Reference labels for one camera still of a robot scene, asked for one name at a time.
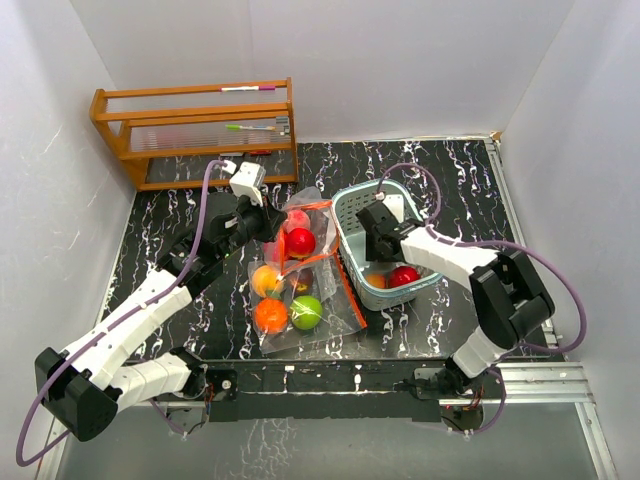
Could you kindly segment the bright red apple toy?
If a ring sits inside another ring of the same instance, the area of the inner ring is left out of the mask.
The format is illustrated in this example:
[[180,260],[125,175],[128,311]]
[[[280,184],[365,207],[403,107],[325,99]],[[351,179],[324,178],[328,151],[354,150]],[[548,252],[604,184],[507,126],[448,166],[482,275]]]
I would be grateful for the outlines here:
[[266,263],[279,267],[282,263],[282,247],[276,242],[269,242],[263,245],[263,256]]

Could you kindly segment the pink peach toy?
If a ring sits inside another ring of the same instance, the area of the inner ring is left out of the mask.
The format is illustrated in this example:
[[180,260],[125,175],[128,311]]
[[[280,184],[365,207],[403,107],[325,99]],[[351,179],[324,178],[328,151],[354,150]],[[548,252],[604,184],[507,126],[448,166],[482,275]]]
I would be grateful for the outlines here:
[[298,228],[309,230],[311,228],[311,219],[304,210],[290,210],[287,214],[287,219],[283,224],[283,228],[286,233]]

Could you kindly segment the small orange peach toy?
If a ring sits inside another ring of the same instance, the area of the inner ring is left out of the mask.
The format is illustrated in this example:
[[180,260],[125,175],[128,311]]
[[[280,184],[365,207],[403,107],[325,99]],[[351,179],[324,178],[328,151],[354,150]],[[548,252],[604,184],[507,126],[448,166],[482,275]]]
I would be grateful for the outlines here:
[[365,280],[374,288],[387,289],[387,277],[382,273],[369,273]]

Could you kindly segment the light blue plastic basket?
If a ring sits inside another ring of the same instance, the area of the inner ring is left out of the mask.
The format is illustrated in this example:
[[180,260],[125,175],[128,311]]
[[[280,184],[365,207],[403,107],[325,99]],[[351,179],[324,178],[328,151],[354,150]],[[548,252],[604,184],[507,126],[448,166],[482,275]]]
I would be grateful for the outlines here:
[[421,291],[442,278],[438,272],[415,266],[420,275],[415,282],[391,289],[378,288],[368,282],[367,275],[381,274],[388,277],[395,268],[405,265],[402,261],[380,263],[366,259],[366,233],[356,214],[375,200],[377,186],[377,180],[370,180],[344,188],[332,197],[331,207],[340,237],[339,252],[346,272],[356,296],[365,308],[373,311],[412,301]]

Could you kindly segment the yellow lemon toy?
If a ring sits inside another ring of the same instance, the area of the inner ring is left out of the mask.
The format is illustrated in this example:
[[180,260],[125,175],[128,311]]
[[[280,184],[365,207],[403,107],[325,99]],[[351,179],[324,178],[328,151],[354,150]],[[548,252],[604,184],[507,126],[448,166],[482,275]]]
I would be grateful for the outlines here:
[[251,275],[251,286],[257,295],[266,298],[279,296],[284,283],[276,270],[269,265],[262,265]]

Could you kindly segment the clear zip bag orange zipper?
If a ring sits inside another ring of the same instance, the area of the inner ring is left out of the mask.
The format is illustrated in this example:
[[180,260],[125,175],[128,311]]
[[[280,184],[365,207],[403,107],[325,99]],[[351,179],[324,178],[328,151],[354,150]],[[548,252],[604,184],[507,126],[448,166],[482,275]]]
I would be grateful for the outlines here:
[[251,320],[264,355],[317,346],[367,327],[337,254],[279,274],[249,264]]

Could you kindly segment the orange persimmon toy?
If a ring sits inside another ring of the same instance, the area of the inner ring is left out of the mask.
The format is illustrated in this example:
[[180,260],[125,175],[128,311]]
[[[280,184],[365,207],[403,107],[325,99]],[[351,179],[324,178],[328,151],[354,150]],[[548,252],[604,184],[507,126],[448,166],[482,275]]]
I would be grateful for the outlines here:
[[264,334],[278,334],[288,325],[288,310],[279,299],[264,298],[254,309],[254,323]]

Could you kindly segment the green apple toy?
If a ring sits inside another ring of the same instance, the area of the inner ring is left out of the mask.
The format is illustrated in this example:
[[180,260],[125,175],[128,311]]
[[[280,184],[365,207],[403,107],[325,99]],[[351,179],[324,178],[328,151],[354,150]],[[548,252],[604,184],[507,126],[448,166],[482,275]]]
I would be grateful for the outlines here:
[[298,296],[290,305],[292,324],[303,331],[314,329],[322,320],[323,307],[321,302],[310,295]]

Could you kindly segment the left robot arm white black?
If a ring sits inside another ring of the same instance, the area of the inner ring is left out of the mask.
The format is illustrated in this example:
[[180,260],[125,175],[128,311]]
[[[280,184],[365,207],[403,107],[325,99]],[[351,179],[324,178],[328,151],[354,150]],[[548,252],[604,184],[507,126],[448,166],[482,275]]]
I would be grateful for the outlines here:
[[200,396],[207,376],[179,347],[138,366],[125,363],[175,313],[222,276],[226,260],[251,241],[275,240],[286,213],[268,198],[215,192],[203,220],[175,238],[140,286],[97,327],[57,352],[35,359],[40,403],[77,440],[102,433],[125,409],[165,393]]

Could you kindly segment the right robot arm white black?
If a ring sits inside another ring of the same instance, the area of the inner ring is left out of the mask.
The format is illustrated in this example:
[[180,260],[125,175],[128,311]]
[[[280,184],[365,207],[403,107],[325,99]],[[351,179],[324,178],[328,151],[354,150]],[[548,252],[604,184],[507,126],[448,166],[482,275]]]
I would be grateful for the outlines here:
[[466,397],[501,357],[555,313],[555,304],[533,263],[517,246],[500,250],[468,246],[437,234],[424,222],[397,220],[380,200],[356,218],[365,231],[369,261],[404,262],[443,274],[471,292],[478,326],[429,378],[413,389]]

